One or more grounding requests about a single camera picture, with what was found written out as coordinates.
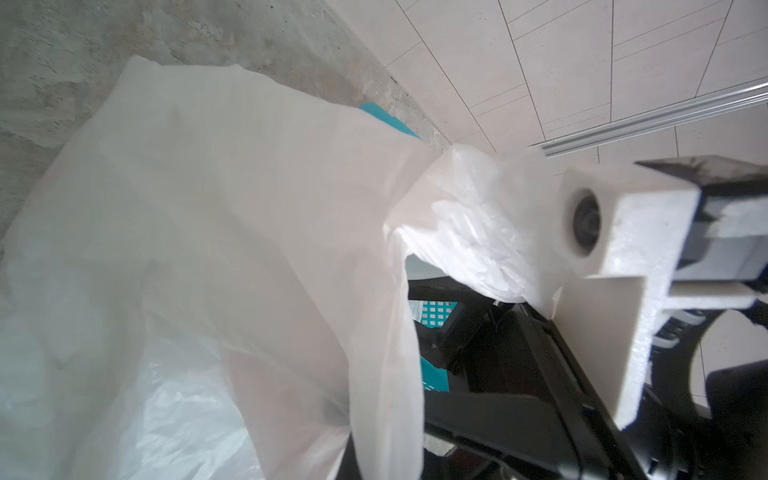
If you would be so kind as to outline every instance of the white tile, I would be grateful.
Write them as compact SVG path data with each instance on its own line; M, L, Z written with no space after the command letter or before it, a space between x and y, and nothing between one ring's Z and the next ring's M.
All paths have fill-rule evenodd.
M539 6L520 14L516 18L507 17L509 33L514 40L517 40L584 3L584 0L548 0L542 2Z
M489 98L486 101L480 102L479 104L475 105L474 107L470 107L469 111L472 112L473 115L476 117L478 115L484 114L486 111L493 110L494 108L501 107L504 104L508 104L511 101L515 101L518 98L523 98L525 95L528 95L528 86L526 84L522 84L515 88L510 88L504 93L498 94L495 97Z
M715 47L699 95L768 77L768 28Z
M614 0L614 45L720 0Z
M421 41L395 0L327 1L382 66Z
M408 10L415 4L418 0L397 0L397 2L400 4L400 8L403 10Z
M693 98L722 23L614 61L611 120Z
M768 164L766 105L678 125L676 129L681 157L717 154L756 164Z
M498 0L419 0L406 14L468 106L525 83Z
M547 167L553 175L560 175L565 173L568 167L596 164L598 162L598 148L587 148L585 150L575 151L571 154L547 158L544 161L547 162Z
M544 140L529 96L478 115L477 121L500 154Z
M542 123L611 101L611 0L590 0L515 46Z
M423 43L395 60L387 70L448 140L456 141L480 131L469 109Z
M654 45L658 45L684 33L688 33L689 31L696 30L697 28L703 27L712 22L722 20L728 13L729 6L730 0L720 0L720 2L714 5L702 8L697 12L679 18L674 22L662 25L647 33L638 35L631 40L627 40L618 45L615 45L614 61L632 55L633 53L637 53L646 48L653 47Z
M482 150L489 155L493 155L496 153L496 150L494 150L493 145L491 145L491 142L488 141L488 138L485 136L485 134L482 131L479 131L476 134L472 134L464 138L460 138L456 141L456 143L464 144L464 145L472 145L473 147L477 147L479 150Z
M507 22L523 16L548 0L500 0Z
M677 156L674 127L600 145L601 164L631 164Z
M739 312L729 310L710 326L701 339L704 373L768 359L768 329L755 325Z
M707 391L704 389L704 365L701 359L701 345L696 347L694 357L690 359L690 379L688 386L691 395L704 398L707 397Z
M600 105L595 108L568 115L541 125L547 140L572 134L577 131L597 127L606 124L611 119L611 104Z
M733 0L717 43L725 43L764 28L768 28L766 0Z

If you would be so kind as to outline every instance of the concrete wall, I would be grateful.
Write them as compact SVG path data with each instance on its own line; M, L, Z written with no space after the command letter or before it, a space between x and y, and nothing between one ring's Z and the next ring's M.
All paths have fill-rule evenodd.
M322 0L0 2L0 235L125 62L231 65L328 101L382 105L447 142Z

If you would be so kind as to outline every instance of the silver metal strip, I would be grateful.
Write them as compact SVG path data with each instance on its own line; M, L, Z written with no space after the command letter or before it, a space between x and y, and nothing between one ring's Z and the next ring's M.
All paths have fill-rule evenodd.
M768 103L768 78L555 138L538 146L547 157L557 157L761 103Z

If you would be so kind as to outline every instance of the concrete floor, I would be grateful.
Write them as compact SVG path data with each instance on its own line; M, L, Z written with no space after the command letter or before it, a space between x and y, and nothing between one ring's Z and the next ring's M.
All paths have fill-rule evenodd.
M435 147L448 144L322 0L4 0L0 235L131 55L237 63L327 101L374 101Z

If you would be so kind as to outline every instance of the round hole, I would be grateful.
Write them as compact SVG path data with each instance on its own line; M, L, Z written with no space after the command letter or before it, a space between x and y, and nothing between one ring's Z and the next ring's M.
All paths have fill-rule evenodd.
M600 207L593 194L582 198L576 205L573 231L576 243L590 253L600 237Z

